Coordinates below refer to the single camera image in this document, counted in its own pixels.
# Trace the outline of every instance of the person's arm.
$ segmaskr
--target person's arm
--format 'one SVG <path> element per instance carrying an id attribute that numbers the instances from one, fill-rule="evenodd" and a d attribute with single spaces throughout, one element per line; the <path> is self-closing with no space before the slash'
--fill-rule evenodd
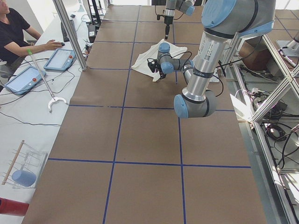
<path id="1" fill-rule="evenodd" d="M 55 50 L 57 48 L 62 48 L 61 42 L 55 42 L 55 40 L 50 40 L 45 44 L 36 45 L 36 46 L 26 46 L 20 47 L 15 42 L 10 42 L 9 44 L 5 45 L 4 48 L 16 54 L 19 57 L 24 57 L 28 55 L 27 50 L 30 49 L 31 52 L 38 53 L 44 50 Z"/>
<path id="2" fill-rule="evenodd" d="M 27 33 L 29 33 L 31 36 L 33 36 L 35 39 L 37 39 L 37 40 L 41 37 L 41 34 L 36 29 L 34 29 L 32 26 L 30 26 L 25 31 Z"/>

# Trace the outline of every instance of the keyboard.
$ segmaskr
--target keyboard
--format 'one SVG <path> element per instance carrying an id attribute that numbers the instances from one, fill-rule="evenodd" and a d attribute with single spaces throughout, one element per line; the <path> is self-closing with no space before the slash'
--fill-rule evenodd
<path id="1" fill-rule="evenodd" d="M 70 22 L 71 22 L 71 27 L 73 28 L 74 33 L 75 33 L 75 35 L 77 37 L 77 32 L 76 32 L 76 29 L 75 29 L 74 20 L 70 20 Z M 64 42 L 70 41 L 70 39 L 68 38 L 67 33 L 66 33 L 65 28 L 64 28 L 64 26 L 63 26 L 62 23 L 61 23 L 61 32 L 62 32 L 62 37 L 64 38 Z"/>

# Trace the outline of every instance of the wooden handle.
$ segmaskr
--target wooden handle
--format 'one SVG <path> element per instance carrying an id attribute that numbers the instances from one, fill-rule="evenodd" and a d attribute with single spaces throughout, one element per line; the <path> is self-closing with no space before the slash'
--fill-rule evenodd
<path id="1" fill-rule="evenodd" d="M 6 183 L 8 177 L 9 177 L 9 175 L 10 175 L 10 172 L 11 172 L 11 170 L 12 170 L 13 167 L 14 167 L 14 163 L 15 163 L 15 161 L 16 161 L 17 158 L 18 158 L 18 155 L 19 155 L 19 153 L 20 153 L 20 151 L 21 151 L 21 148 L 22 148 L 24 142 L 25 142 L 25 140 L 22 140 L 22 141 L 21 141 L 20 146 L 19 146 L 17 152 L 16 152 L 15 155 L 14 155 L 14 159 L 13 159 L 12 163 L 10 164 L 10 166 L 9 166 L 9 168 L 8 168 L 8 171 L 7 171 L 7 173 L 6 173 L 5 177 L 4 177 L 4 180 L 2 181 L 2 185 L 4 185 L 4 184 Z"/>

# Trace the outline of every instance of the blue cup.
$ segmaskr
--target blue cup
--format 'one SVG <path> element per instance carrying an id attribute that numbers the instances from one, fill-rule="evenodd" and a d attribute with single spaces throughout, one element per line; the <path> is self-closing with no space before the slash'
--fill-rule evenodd
<path id="1" fill-rule="evenodd" d="M 12 174 L 12 179 L 24 187 L 30 187 L 36 181 L 36 175 L 26 170 L 17 170 Z"/>

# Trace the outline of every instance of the person's hand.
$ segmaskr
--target person's hand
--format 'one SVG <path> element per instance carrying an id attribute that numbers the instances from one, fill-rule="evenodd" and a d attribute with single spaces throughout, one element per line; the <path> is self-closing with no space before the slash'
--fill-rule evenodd
<path id="1" fill-rule="evenodd" d="M 61 42 L 55 42 L 55 40 L 49 40 L 44 47 L 45 50 L 55 50 L 57 48 L 62 48 L 62 44 Z"/>

